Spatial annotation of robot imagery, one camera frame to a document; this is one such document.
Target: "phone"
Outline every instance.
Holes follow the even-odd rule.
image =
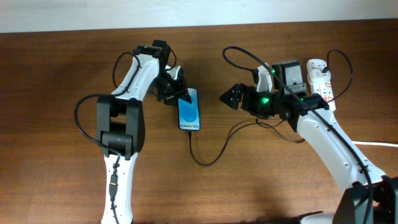
[[[193,88],[188,88],[188,93],[191,97],[191,103],[185,100],[178,99],[178,115],[179,125],[181,130],[200,130],[200,113],[198,102],[198,91]]]

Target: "white power strip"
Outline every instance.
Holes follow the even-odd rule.
[[[322,70],[327,66],[326,62],[321,59],[311,59],[307,62],[308,82],[311,86],[311,93],[318,93],[322,98],[328,102],[333,99],[333,91],[331,89],[329,71],[322,73]],[[328,103],[329,109],[333,112],[336,110],[335,101]]]

